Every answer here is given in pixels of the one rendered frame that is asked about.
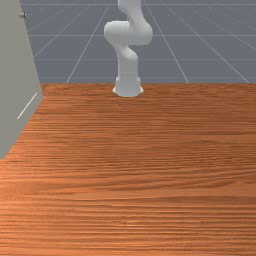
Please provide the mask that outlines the pale grey cabinet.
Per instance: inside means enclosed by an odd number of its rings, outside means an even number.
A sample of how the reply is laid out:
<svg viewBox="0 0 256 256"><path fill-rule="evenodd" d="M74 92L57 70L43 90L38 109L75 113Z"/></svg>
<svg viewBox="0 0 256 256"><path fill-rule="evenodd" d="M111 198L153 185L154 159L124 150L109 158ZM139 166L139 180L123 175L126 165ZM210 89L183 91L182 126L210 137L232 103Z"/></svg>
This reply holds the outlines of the pale grey cabinet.
<svg viewBox="0 0 256 256"><path fill-rule="evenodd" d="M20 0L0 0L0 159L43 99L26 18Z"/></svg>

